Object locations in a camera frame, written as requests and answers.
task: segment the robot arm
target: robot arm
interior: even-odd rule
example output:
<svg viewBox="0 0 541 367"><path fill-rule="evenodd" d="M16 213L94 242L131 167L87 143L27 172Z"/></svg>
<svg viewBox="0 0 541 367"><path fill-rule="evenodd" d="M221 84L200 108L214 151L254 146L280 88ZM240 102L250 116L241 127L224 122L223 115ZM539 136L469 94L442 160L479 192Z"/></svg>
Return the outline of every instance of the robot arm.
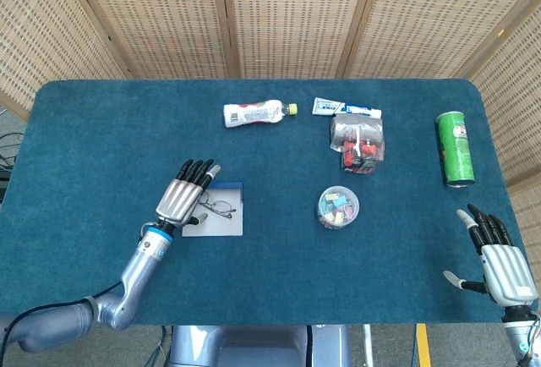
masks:
<svg viewBox="0 0 541 367"><path fill-rule="evenodd" d="M134 321L146 284L172 243L174 229L186 224L197 225L206 218L192 217L192 213L203 191L221 170L217 165L209 170L212 162L197 161L192 165L193 161L188 160L170 182L156 208L159 222L148 227L122 273L122 297L104 293L20 320L0 315L1 354L12 342L18 342L22 349L32 353L72 342L86 336L95 321L115 330L127 329Z"/></svg>
<svg viewBox="0 0 541 367"><path fill-rule="evenodd" d="M455 287L477 293L487 293L504 308L502 318L505 332L520 367L541 366L541 320L531 305L538 298L522 252L513 246L504 223L494 215L485 215L473 205L457 215L466 225L473 245L481 258L483 282L461 279L450 271L444 276Z"/></svg>

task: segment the yellow bottle cap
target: yellow bottle cap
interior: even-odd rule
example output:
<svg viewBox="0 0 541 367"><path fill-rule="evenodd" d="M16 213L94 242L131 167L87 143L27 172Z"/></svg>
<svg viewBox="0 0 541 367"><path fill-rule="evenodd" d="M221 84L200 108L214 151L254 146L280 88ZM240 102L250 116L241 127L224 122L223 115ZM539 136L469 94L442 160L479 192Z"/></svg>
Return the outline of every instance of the yellow bottle cap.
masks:
<svg viewBox="0 0 541 367"><path fill-rule="evenodd" d="M289 104L289 114L290 115L296 115L297 114L297 104L296 103L290 103Z"/></svg>

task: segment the container of binder clips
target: container of binder clips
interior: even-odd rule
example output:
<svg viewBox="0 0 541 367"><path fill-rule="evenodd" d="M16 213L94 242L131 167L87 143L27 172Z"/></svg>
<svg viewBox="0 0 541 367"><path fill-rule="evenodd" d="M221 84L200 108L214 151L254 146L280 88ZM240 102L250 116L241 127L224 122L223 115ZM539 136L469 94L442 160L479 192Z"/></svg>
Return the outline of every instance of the container of binder clips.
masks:
<svg viewBox="0 0 541 367"><path fill-rule="evenodd" d="M318 202L318 218L329 229L341 229L355 220L359 212L357 196L346 187L335 185L325 190Z"/></svg>

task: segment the pringles can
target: pringles can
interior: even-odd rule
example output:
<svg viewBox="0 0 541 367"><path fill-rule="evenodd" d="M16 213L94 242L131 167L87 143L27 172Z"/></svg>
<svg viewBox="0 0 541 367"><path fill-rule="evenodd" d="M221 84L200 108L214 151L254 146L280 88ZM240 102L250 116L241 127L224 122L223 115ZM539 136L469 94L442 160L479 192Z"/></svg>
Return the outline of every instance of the pringles can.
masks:
<svg viewBox="0 0 541 367"><path fill-rule="evenodd" d="M447 185L458 188L475 183L464 113L442 113L436 118L436 123Z"/></svg>

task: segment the plastic bottle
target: plastic bottle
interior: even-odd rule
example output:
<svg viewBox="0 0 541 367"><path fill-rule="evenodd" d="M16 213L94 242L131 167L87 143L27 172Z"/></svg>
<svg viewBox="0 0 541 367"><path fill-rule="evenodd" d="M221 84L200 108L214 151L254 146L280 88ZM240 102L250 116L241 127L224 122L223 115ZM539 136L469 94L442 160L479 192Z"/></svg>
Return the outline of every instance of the plastic bottle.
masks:
<svg viewBox="0 0 541 367"><path fill-rule="evenodd" d="M277 123L286 115L296 115L297 104L285 104L277 99L246 103L242 105L224 105L223 118L226 128L234 128L248 123Z"/></svg>

